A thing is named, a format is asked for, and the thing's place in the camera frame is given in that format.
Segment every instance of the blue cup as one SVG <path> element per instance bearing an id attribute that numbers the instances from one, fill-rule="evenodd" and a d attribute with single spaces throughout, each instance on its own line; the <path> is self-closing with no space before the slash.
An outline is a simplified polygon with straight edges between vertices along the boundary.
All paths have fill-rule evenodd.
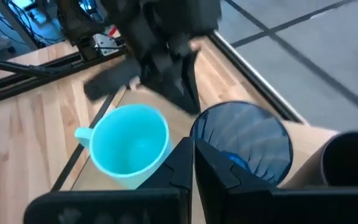
<path id="1" fill-rule="evenodd" d="M 173 149 L 167 121 L 147 105 L 121 106 L 75 137 L 100 171 L 128 189 L 138 188 Z"/>

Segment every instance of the gray floor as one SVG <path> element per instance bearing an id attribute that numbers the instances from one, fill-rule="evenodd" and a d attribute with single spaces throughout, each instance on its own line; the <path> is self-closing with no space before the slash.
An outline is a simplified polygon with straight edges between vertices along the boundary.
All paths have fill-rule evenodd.
<path id="1" fill-rule="evenodd" d="M 301 115 L 310 123 L 327 128 L 358 129 L 358 1 L 227 2 L 232 3 L 223 7 L 223 21 L 228 17 L 231 27 L 235 26 L 233 23 L 237 27 L 230 32 L 220 27 L 219 31 L 230 43 L 238 41 L 233 37 L 246 39 L 253 35 L 244 36 L 243 28 L 250 27 L 250 33 L 255 33 L 255 27 L 244 22 L 246 18 L 256 29 L 286 28 L 276 34 L 266 32 L 262 38 L 236 46 L 236 50 Z M 337 5 L 302 19 L 305 14 L 331 4 Z M 240 12 L 243 17 L 233 16 Z"/>

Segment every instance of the cardboard tube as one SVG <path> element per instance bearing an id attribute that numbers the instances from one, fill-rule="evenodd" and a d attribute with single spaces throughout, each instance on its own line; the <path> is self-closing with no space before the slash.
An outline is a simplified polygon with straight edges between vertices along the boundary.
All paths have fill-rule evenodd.
<path id="1" fill-rule="evenodd" d="M 283 188 L 315 185 L 358 186 L 358 132 L 331 138 Z"/>

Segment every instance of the cable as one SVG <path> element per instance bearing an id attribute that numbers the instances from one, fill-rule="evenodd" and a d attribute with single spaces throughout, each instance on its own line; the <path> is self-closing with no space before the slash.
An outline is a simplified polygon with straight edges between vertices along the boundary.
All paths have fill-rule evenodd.
<path id="1" fill-rule="evenodd" d="M 7 27 L 11 28 L 11 30 L 14 30 L 13 27 L 11 27 L 11 25 L 9 25 L 5 20 L 6 20 L 5 18 L 0 16 L 0 21 L 3 22 Z"/>
<path id="2" fill-rule="evenodd" d="M 38 33 L 36 33 L 32 26 L 31 26 L 31 22 L 30 22 L 30 19 L 29 17 L 27 16 L 27 14 L 25 13 L 25 11 L 20 8 L 19 6 L 17 6 L 17 4 L 15 4 L 14 2 L 12 1 L 9 1 L 9 4 L 11 4 L 16 12 L 16 15 L 18 17 L 18 19 L 22 22 L 22 24 L 30 31 L 31 35 L 37 40 L 37 41 L 40 41 L 41 40 L 44 40 L 48 45 L 52 45 L 53 43 L 51 43 L 50 41 L 53 41 L 55 42 L 56 44 L 59 43 L 60 41 L 64 40 L 65 38 L 62 37 L 62 38 L 59 38 L 59 39 L 51 39 L 51 38 L 46 38 Z M 26 18 L 27 23 L 24 22 L 23 18 L 21 17 L 21 14 L 24 15 L 24 17 Z"/>
<path id="3" fill-rule="evenodd" d="M 0 31 L 1 31 L 1 33 L 2 33 L 3 35 L 5 35 L 7 38 L 11 39 L 12 41 L 14 41 L 14 42 L 16 42 L 16 43 L 19 43 L 19 44 L 24 44 L 24 45 L 26 45 L 25 43 L 20 42 L 20 41 L 18 41 L 18 40 L 15 40 L 15 39 L 13 39 L 12 37 L 9 37 L 8 35 L 6 35 L 6 34 L 4 33 L 4 31 L 2 31 L 1 28 L 0 28 Z"/>

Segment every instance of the floor tile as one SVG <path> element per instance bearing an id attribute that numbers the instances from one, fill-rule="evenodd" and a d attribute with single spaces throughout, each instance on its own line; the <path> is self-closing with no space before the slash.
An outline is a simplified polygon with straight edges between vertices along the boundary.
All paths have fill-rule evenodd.
<path id="1" fill-rule="evenodd" d="M 340 0 L 233 0 L 272 28 Z"/>
<path id="2" fill-rule="evenodd" d="M 249 37 L 260 32 L 251 21 L 242 16 L 227 2 L 221 2 L 222 20 L 219 22 L 219 33 L 229 43 Z"/>
<path id="3" fill-rule="evenodd" d="M 358 109 L 269 37 L 237 51 L 311 124 L 358 129 Z"/>
<path id="4" fill-rule="evenodd" d="M 358 95 L 358 2 L 278 33 Z"/>

